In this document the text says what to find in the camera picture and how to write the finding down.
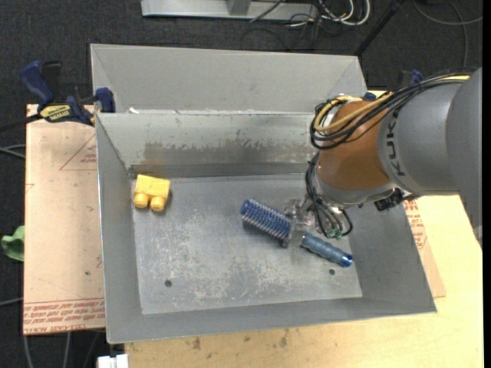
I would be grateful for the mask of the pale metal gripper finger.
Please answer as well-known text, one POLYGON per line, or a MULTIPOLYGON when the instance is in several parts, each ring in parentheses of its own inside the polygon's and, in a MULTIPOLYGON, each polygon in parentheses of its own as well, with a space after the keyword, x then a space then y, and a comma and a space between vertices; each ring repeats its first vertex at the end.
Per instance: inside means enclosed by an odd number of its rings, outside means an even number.
POLYGON ((292 199, 284 208, 285 216, 291 221, 305 222, 307 220, 307 212, 307 199, 292 199))
POLYGON ((304 235, 307 233, 304 225, 292 227, 288 235, 288 248, 299 247, 302 243, 304 235))

